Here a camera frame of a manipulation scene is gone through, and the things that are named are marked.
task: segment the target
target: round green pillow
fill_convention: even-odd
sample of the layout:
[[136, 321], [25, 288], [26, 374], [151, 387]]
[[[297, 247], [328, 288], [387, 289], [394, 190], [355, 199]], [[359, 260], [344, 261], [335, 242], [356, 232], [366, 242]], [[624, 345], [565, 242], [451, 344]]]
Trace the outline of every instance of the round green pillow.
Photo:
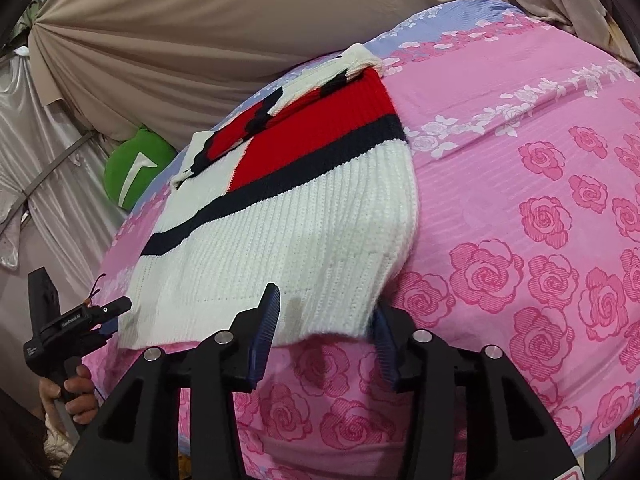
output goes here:
[[104, 189], [121, 208], [131, 211], [151, 181], [176, 155], [158, 134], [141, 126], [133, 139], [119, 146], [104, 167]]

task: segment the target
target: knitted sweater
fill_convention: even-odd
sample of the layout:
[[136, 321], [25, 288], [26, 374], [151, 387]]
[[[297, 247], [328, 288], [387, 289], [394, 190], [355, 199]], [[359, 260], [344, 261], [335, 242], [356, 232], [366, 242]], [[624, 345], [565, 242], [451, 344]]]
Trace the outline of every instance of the knitted sweater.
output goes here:
[[121, 346], [200, 341], [280, 288], [274, 344], [363, 336], [417, 224], [410, 150], [361, 45], [196, 134], [136, 264]]

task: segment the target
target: silver screw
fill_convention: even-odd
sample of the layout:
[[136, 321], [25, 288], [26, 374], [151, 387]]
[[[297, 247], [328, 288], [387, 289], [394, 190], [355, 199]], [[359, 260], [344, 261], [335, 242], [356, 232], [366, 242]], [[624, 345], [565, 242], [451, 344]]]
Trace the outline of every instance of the silver screw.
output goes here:
[[500, 359], [504, 355], [502, 348], [496, 345], [489, 345], [484, 349], [484, 353], [489, 359]]
[[219, 345], [226, 345], [234, 340], [234, 335], [229, 330], [221, 330], [213, 336], [213, 340]]
[[155, 361], [162, 355], [162, 351], [155, 346], [145, 350], [145, 361]]
[[433, 339], [433, 334], [428, 330], [416, 330], [413, 334], [413, 338], [418, 343], [428, 343]]

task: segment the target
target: bed sheet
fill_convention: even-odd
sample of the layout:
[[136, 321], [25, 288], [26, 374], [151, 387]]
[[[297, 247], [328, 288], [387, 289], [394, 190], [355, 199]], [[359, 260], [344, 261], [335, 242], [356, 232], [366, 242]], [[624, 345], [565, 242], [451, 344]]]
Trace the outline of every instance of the bed sheet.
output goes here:
[[[498, 0], [433, 7], [365, 45], [385, 61], [421, 200], [414, 251], [387, 292], [450, 344], [505, 349], [584, 453], [639, 400], [638, 78]], [[126, 291], [179, 163], [116, 235], [98, 301]], [[140, 354], [116, 338], [86, 359], [106, 392]], [[188, 390], [180, 403], [186, 446]], [[398, 471], [410, 398], [389, 391], [365, 342], [272, 349], [258, 389], [235, 404], [256, 478]]]

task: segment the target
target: pink fabric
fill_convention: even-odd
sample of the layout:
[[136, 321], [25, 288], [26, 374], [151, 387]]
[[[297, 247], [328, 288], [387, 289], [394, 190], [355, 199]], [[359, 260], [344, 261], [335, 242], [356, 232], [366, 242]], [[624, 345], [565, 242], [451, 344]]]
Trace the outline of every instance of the pink fabric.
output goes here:
[[[593, 445], [638, 398], [638, 78], [512, 12], [399, 45], [385, 63], [421, 200], [412, 256], [388, 288], [394, 305], [454, 346], [501, 346], [574, 449]], [[103, 271], [121, 285], [101, 301], [126, 289], [162, 200], [116, 237], [123, 254]], [[86, 362], [110, 391], [138, 354], [110, 344]], [[267, 368], [235, 397], [250, 475], [396, 476], [410, 397], [389, 391], [371, 345], [318, 336], [273, 349]]]

